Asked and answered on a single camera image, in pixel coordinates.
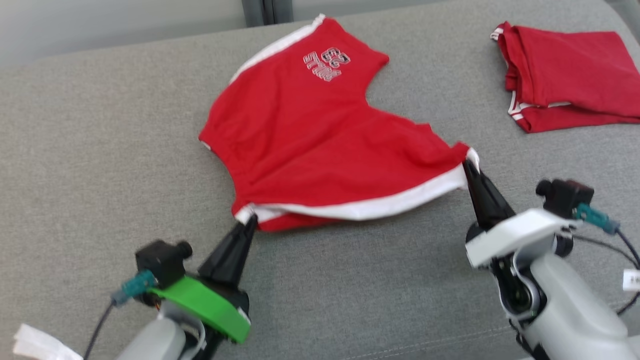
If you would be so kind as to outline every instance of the folded red shirt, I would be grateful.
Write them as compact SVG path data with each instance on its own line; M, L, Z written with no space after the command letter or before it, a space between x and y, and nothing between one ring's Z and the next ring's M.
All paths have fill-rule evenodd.
M554 33L505 22L491 38L508 66L508 113L524 131L640 123L640 74L615 32Z

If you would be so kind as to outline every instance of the red fabric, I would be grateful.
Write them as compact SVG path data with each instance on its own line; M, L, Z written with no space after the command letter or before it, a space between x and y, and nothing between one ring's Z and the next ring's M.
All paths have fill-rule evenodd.
M640 123L640 74L618 34L554 33L508 22L500 28L506 89L517 102L536 105L517 120L525 131ZM555 102L571 105L548 107Z
M328 69L340 74L327 81L309 59L330 49L329 59L341 62ZM249 203L326 206L385 197L459 165L466 145L451 148L428 124L368 105L367 86L387 62L386 54L325 19L308 37L242 72L216 99L199 137L234 180L232 212ZM260 228L333 221L289 213Z

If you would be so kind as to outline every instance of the gray fabric surface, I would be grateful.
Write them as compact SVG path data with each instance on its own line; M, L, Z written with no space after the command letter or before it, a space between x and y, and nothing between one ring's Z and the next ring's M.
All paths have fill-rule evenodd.
M638 0L606 0L625 21L631 33L640 42L640 4Z
M504 62L489 39L510 20L615 30L600 0L449 1L339 19L388 53L369 102L467 142L517 211L543 177L596 188L594 205L640 245L640 127L525 135L506 113ZM197 141L209 106L251 55L302 24L70 54L0 72L0 354L21 322L79 352L146 242L187 239L197 264L230 229L233 185ZM256 236L242 282L253 329L224 359L518 359L488 274L469 268L464 191L364 223ZM601 238L602 233L591 232ZM612 306L623 259L577 244L570 263ZM111 359L154 311L114 311L92 358ZM625 321L637 334L640 309Z

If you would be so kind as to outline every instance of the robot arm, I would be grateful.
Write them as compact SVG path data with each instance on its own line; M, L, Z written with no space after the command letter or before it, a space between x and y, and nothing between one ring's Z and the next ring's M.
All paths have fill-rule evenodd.
M571 231L579 204L593 189L575 181L543 181L543 209L520 214L509 207L491 181L465 164L477 222L467 233L467 256L474 268L496 278L500 303L535 360L638 360L640 338L563 260L573 248Z
M182 266L185 243L173 247L157 240L139 250L138 270L151 271L157 286L138 300L159 312L116 360L209 360L223 340L244 342L251 327L249 298L238 285L256 228L255 215L246 225L238 223L197 274Z

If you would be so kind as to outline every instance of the cable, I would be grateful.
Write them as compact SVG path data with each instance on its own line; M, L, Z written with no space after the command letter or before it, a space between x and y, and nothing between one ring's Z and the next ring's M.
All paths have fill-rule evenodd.
M573 238L576 240L581 240L587 243L592 243L593 245L598 245L598 246L602 246L605 247L609 250L615 251L618 254L621 254L622 256L624 256L627 260L629 260L633 266L640 270L640 256L638 256L638 253L636 252L636 249L634 248L633 245L631 245L631 242L627 239L626 236L624 236L624 234L620 233L620 230L616 230L616 234L618 234L618 236L620 236L620 238L622 239L622 241L625 242L625 245L627 245L629 251L631 251L631 254L633 254L634 258L632 258L631 256L629 256L626 252L624 252L622 249L615 247L611 244L608 244L606 242L603 241L599 241L596 239L592 239L592 238L588 238L586 236L581 236L581 235L573 235ZM634 297L631 298L631 300L629 300L629 302L627 302L623 307L621 307L620 309L618 309L616 311L616 313L619 315L622 315L625 311L629 310L629 308L631 308L636 301L638 300L638 297L640 297L640 293L636 293L634 295Z
M631 251L631 254L634 256L634 259L636 259L636 264L640 264L640 256L638 256L638 253L636 252L636 248L631 245L631 241L629 241L629 239L627 239L627 237L622 233L622 231L620 231L620 229L616 230L616 234L618 234L618 236L622 239L622 241L625 242L625 245L629 248L629 251Z
M611 245L609 243L606 243L604 241L588 238L586 236L581 236L581 235L575 235L574 234L573 238L576 239L576 240L587 242L587 243L592 243L593 245L606 247L607 249L609 249L611 251L615 251L618 254L624 256L627 260L629 260L629 262L632 263L636 269L640 269L640 266L636 263L634 258L632 258L630 255L628 255L624 250L622 250L619 247L615 247L615 246L613 246L613 245Z
M518 328L515 325L513 325L513 322L511 321L511 319L509 319L509 325L516 332L516 342L518 343L518 345L520 345L522 350L524 350L527 354L533 356L533 350L531 350L531 347L527 343L527 340L525 340L522 334L520 334L520 331L518 330Z
M102 328L102 325L104 325L104 321L107 320L107 316L109 316L111 310L114 308L115 305L116 305L115 301L112 300L109 303L109 306L107 307L107 309L104 311L104 314L102 314L100 321L98 321L98 325L96 325L95 330L93 331L91 340L89 340L89 345L87 345L86 351L84 352L84 356L83 356L84 360L87 360L87 358L89 357L89 354L91 354L91 350L93 350L93 346L95 345L95 340L98 338L98 333L100 332L100 328Z
M620 229L616 229L616 234L618 234L622 241L625 242L625 245L629 248L629 251L631 251L631 254L633 254L634 258L636 259L636 264L640 265L640 256L638 256L636 248L631 245L631 241L627 239L627 237L622 233L622 231L620 231ZM624 305L620 310L618 310L618 315L622 315L625 311L629 310L629 308L636 303L638 297L640 297L640 293L636 293L631 301L627 302L627 305Z

